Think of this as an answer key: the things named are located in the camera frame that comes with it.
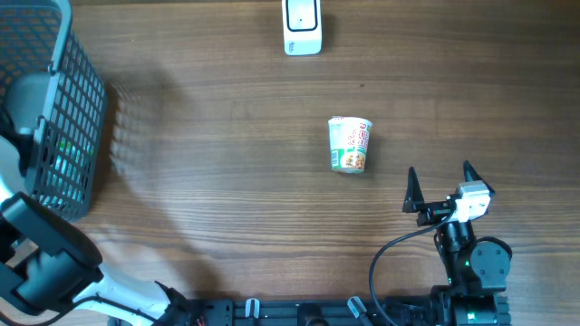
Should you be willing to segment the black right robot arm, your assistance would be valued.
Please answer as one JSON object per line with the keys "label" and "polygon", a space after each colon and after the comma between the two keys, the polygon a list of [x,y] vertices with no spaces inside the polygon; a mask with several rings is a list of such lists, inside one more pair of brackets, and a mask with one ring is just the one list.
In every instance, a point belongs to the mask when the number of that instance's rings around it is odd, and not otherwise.
{"label": "black right robot arm", "polygon": [[509,325],[507,289],[513,252],[504,241],[476,237],[472,222],[488,213],[495,190],[472,165],[465,181],[443,201],[426,202],[414,168],[409,168],[402,211],[416,213],[418,226],[435,228],[434,244],[448,283],[434,286],[423,309],[413,308],[414,325]]}

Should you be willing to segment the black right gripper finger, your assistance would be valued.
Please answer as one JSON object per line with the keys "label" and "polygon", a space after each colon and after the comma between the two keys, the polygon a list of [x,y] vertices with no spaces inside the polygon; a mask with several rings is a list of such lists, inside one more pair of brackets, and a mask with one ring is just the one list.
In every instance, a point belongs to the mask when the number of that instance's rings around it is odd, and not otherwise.
{"label": "black right gripper finger", "polygon": [[408,186],[402,205],[403,213],[417,213],[424,210],[425,201],[421,191],[420,182],[414,167],[409,167]]}
{"label": "black right gripper finger", "polygon": [[489,194],[494,196],[496,194],[493,187],[473,168],[468,160],[463,162],[463,174],[466,182],[481,181],[488,188]]}

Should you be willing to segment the cup noodles cup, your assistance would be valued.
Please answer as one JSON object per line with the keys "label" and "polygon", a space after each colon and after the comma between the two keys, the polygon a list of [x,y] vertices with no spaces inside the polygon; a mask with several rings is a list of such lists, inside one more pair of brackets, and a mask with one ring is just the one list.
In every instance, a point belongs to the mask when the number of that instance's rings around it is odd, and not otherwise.
{"label": "cup noodles cup", "polygon": [[363,173],[372,123],[363,118],[334,116],[328,120],[328,128],[332,171]]}

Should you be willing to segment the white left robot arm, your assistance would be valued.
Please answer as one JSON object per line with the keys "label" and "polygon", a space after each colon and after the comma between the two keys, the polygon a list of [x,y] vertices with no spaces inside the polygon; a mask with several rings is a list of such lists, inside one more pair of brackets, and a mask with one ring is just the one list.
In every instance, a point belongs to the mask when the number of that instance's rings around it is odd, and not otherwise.
{"label": "white left robot arm", "polygon": [[108,266],[85,234],[27,194],[33,159],[57,160],[32,153],[31,141],[18,133],[1,141],[2,298],[30,315],[84,309],[131,325],[190,325],[181,293]]}

